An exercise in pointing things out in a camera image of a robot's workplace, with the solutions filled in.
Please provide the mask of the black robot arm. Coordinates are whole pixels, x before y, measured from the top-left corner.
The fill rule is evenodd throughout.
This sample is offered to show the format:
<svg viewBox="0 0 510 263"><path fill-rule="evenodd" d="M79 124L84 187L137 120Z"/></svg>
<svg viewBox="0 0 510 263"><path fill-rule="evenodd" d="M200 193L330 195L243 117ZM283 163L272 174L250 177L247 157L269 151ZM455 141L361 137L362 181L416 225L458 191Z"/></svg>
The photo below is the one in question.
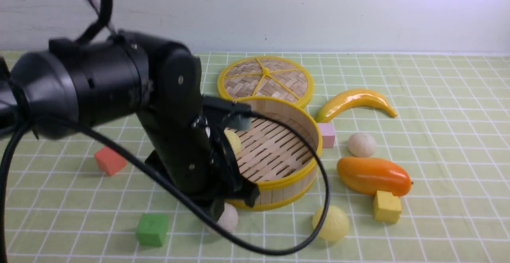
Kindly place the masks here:
<svg viewBox="0 0 510 263"><path fill-rule="evenodd" d="M175 41L129 31L94 44L53 39L11 70L1 59L1 138L28 123L61 139L135 114L154 149L145 163L126 159L216 220L225 201L252 208L260 190L224 134L250 128L250 105L202 94L201 78L199 57Z"/></svg>

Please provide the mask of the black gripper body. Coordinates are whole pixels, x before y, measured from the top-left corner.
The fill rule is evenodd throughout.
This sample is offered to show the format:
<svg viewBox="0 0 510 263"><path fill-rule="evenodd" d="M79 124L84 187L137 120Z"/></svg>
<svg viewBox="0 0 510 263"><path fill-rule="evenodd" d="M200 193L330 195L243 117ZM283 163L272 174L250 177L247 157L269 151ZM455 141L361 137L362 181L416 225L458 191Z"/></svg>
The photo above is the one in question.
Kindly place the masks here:
<svg viewBox="0 0 510 263"><path fill-rule="evenodd" d="M241 175L226 128L206 123L202 101L183 109L148 107L138 112L155 149L146 163L199 206L222 199L240 200L251 208L259 187Z"/></svg>

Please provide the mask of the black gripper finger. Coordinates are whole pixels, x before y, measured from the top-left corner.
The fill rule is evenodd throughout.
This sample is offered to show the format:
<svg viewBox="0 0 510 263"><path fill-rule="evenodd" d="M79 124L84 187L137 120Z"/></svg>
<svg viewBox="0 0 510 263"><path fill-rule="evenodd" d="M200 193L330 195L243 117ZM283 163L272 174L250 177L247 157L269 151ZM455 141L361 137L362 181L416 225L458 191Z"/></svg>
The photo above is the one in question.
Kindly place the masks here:
<svg viewBox="0 0 510 263"><path fill-rule="evenodd" d="M225 209L225 202L222 199L214 199L207 202L207 214L215 222L219 221Z"/></svg>

